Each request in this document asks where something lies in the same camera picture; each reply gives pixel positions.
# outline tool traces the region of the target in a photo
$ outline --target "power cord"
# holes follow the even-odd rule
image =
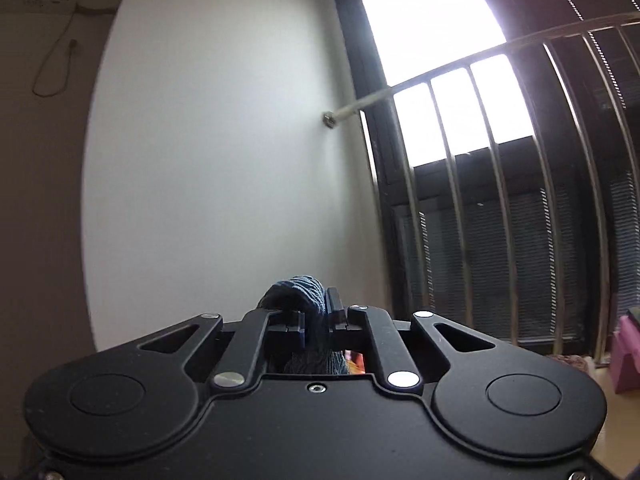
[[[69,83],[69,77],[71,76],[71,57],[73,56],[74,52],[78,49],[78,46],[79,46],[78,40],[69,40],[69,44],[66,48],[66,73],[65,73],[65,80],[62,83],[62,86],[58,88],[56,91],[48,94],[42,94],[38,92],[36,90],[36,86],[38,84],[38,79],[40,79],[40,76],[42,75],[42,70],[44,69],[49,59],[51,58],[56,47],[58,46],[58,44],[60,43],[60,41],[66,34],[66,32],[69,30],[69,27],[71,26],[71,22],[74,20],[74,16],[75,16],[75,13],[73,13],[69,18],[68,22],[66,22],[65,27],[62,29],[62,32],[60,32],[60,34],[56,38],[56,41],[54,41],[53,45],[51,45],[51,48],[49,49],[45,57],[42,59],[42,62],[40,63],[40,67],[36,72],[36,76],[33,79],[33,84],[31,85],[31,93],[33,93],[33,95],[37,97],[54,97],[56,95],[62,94],[66,90],[66,86]]]

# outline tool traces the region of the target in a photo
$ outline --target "wooden floor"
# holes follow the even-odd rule
[[[607,397],[607,420],[592,456],[619,478],[640,463],[640,390],[616,395],[608,368],[593,374]]]

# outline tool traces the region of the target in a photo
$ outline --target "pink box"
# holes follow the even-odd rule
[[[640,388],[640,331],[628,316],[613,335],[609,373],[617,394]]]

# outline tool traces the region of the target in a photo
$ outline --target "blue towel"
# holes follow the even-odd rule
[[[322,283],[311,276],[294,276],[271,286],[258,308],[299,310],[305,314],[304,352],[293,352],[281,368],[285,374],[349,373],[342,352],[331,350],[329,319]]]

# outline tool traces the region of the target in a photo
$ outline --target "screw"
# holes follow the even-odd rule
[[[326,386],[324,386],[324,384],[316,383],[310,384],[306,389],[312,394],[322,394],[326,391]]]
[[[326,112],[322,115],[322,122],[324,123],[324,126],[331,128],[332,130],[337,124],[337,121],[334,119],[334,115],[331,112]]]

